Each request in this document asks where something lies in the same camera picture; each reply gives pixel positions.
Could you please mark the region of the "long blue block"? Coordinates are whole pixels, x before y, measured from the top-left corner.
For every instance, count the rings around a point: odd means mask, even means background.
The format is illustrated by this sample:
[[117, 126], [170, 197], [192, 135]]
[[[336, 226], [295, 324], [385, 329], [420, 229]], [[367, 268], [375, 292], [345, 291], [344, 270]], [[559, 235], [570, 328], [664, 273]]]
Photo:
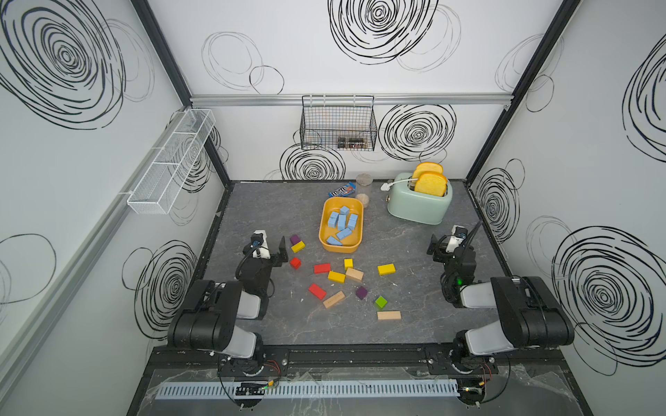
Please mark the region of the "long blue block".
[[336, 234], [336, 238], [338, 240], [342, 241], [342, 240], [345, 240], [347, 237], [350, 237], [352, 235], [352, 233], [353, 233], [353, 230], [351, 230], [350, 228], [345, 228], [345, 229], [339, 231]]
[[358, 215], [357, 214], [354, 214], [354, 213], [350, 214], [350, 217], [349, 217], [349, 220], [348, 220], [348, 223], [347, 223], [347, 227], [350, 230], [353, 231], [357, 226], [357, 220], [358, 220]]

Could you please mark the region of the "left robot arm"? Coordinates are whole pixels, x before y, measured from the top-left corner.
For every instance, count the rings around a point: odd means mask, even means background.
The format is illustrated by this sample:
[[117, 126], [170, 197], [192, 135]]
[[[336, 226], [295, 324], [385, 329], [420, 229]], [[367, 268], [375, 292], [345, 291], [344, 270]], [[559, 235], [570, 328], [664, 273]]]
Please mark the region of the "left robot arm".
[[168, 328], [168, 346], [225, 358], [243, 374], [254, 376], [265, 367], [261, 335], [241, 329], [238, 320], [259, 321], [275, 293], [272, 270], [289, 261], [285, 239], [277, 252], [269, 250], [266, 234], [258, 230], [243, 249], [231, 281], [198, 280]]

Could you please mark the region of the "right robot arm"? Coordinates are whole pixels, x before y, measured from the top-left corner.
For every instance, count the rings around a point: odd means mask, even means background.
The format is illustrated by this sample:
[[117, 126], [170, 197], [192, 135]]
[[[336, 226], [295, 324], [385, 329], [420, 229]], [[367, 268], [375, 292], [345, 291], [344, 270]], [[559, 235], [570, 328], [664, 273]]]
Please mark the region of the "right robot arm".
[[461, 374], [473, 372], [475, 357], [491, 357], [525, 348], [558, 348], [573, 343], [574, 325], [539, 277], [491, 277], [476, 282], [472, 246], [481, 223], [456, 226], [441, 237], [432, 235], [427, 254], [443, 265], [439, 278], [444, 299], [458, 309], [495, 310], [498, 319], [456, 334], [449, 360]]

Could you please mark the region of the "small red cube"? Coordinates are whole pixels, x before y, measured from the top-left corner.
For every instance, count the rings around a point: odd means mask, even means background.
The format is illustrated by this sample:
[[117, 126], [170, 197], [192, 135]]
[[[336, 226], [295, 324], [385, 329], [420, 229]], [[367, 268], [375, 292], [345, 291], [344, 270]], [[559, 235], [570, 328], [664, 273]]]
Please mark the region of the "small red cube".
[[300, 268], [301, 264], [302, 264], [302, 262], [301, 262], [301, 260], [298, 259], [298, 258], [293, 258], [293, 259], [290, 261], [290, 265], [291, 265], [291, 267], [292, 267], [294, 270], [298, 270], [298, 269]]

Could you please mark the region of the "long yellow block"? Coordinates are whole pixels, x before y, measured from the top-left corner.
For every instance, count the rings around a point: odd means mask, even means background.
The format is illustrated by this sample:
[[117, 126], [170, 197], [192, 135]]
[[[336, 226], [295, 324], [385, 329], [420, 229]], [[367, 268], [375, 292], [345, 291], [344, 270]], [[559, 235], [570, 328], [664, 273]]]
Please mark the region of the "long yellow block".
[[346, 275], [343, 273], [330, 271], [328, 274], [328, 279], [335, 283], [344, 284]]

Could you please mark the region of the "yellow sponge toast front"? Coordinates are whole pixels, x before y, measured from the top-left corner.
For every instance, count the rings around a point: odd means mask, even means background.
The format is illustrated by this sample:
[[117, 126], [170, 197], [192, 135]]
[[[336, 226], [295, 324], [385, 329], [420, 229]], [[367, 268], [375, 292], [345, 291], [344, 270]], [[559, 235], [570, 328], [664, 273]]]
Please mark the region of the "yellow sponge toast front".
[[443, 197], [448, 185], [449, 181], [443, 174], [426, 172], [416, 180], [414, 191], [434, 197]]

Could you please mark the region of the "yellow sponge toast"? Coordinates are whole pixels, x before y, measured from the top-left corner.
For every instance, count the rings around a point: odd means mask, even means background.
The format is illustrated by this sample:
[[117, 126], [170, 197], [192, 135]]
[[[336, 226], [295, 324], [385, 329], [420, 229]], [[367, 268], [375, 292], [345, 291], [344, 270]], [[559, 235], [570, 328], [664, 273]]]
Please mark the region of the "yellow sponge toast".
[[414, 191], [434, 197], [443, 197], [448, 185], [449, 181], [443, 174], [426, 172], [416, 180]]
[[440, 164], [433, 163], [433, 162], [423, 162], [419, 164], [416, 169], [414, 170], [414, 173], [412, 174], [412, 178], [418, 180], [423, 173], [437, 173], [437, 174], [442, 174], [443, 173], [443, 167]]

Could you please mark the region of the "tan wooden block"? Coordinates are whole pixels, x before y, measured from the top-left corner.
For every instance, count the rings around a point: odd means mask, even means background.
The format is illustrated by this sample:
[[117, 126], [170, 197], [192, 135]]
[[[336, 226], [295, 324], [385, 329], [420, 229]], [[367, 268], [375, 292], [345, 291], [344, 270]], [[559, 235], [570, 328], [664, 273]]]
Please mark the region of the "tan wooden block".
[[361, 283], [364, 280], [364, 273], [354, 268], [348, 268], [345, 272], [345, 276], [358, 283]]
[[338, 291], [338, 293], [328, 297], [327, 299], [324, 300], [324, 308], [330, 309], [339, 303], [341, 303], [344, 299], [346, 298], [345, 294], [343, 291]]
[[377, 320], [378, 321], [400, 321], [402, 319], [402, 313], [400, 311], [378, 311]]

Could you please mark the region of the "tan wooden block centre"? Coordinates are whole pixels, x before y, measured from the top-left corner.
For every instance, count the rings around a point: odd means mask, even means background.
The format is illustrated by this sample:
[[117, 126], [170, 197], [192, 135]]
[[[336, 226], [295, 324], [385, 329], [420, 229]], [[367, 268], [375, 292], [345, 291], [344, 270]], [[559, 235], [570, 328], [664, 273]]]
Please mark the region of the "tan wooden block centre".
[[358, 283], [361, 283], [364, 280], [364, 273], [354, 268], [348, 268], [345, 272], [345, 276]]

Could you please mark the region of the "yellow block right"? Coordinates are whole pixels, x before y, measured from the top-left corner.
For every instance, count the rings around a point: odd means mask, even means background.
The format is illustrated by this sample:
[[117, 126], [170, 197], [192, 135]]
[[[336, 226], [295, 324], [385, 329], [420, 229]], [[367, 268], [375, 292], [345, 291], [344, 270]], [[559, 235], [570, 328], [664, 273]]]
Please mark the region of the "yellow block right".
[[386, 265], [379, 265], [377, 267], [377, 272], [380, 276], [388, 276], [396, 273], [396, 268], [393, 263], [387, 263]]

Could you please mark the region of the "green cube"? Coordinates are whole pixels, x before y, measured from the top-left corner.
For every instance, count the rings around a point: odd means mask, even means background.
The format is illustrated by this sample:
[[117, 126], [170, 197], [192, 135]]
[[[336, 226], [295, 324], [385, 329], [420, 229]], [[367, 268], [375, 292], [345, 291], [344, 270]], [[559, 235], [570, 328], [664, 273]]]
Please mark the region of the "green cube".
[[378, 296], [375, 301], [375, 305], [378, 310], [383, 310], [387, 303], [388, 301], [383, 296]]

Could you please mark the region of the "purple cube lower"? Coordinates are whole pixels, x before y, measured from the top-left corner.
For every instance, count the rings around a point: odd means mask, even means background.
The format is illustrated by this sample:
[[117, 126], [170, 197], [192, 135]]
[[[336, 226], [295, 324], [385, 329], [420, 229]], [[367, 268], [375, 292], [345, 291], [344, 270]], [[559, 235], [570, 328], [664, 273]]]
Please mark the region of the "purple cube lower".
[[356, 291], [356, 296], [360, 300], [364, 300], [369, 294], [369, 291], [365, 287], [359, 287]]

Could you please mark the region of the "blue candy packet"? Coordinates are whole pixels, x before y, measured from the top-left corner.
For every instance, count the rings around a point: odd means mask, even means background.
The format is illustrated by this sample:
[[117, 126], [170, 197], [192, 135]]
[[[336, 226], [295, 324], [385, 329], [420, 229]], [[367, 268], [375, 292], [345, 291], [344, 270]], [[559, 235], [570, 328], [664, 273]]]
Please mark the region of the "blue candy packet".
[[336, 188], [334, 191], [328, 193], [330, 198], [349, 198], [355, 195], [357, 187], [354, 183], [348, 182], [340, 187]]

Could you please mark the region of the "clear plastic jar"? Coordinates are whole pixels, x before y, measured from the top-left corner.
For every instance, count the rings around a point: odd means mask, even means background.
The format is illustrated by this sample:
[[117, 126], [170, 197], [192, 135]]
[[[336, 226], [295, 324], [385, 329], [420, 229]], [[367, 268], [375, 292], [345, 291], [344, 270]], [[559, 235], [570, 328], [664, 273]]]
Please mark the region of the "clear plastic jar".
[[357, 187], [357, 196], [356, 199], [358, 199], [364, 208], [367, 208], [369, 206], [369, 190], [371, 189], [371, 185], [373, 183], [373, 178], [370, 174], [368, 173], [360, 173], [356, 177], [356, 187]]

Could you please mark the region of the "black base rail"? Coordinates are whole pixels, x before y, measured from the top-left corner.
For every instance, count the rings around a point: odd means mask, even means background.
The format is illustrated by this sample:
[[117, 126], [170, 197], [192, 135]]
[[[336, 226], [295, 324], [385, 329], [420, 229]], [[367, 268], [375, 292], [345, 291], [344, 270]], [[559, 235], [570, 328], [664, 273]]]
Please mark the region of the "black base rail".
[[[354, 345], [267, 345], [265, 358], [280, 367], [347, 367], [425, 365], [442, 370], [449, 366], [449, 343], [354, 344]], [[218, 359], [207, 352], [168, 347], [153, 350], [148, 363], [159, 369], [169, 367], [209, 367]]]

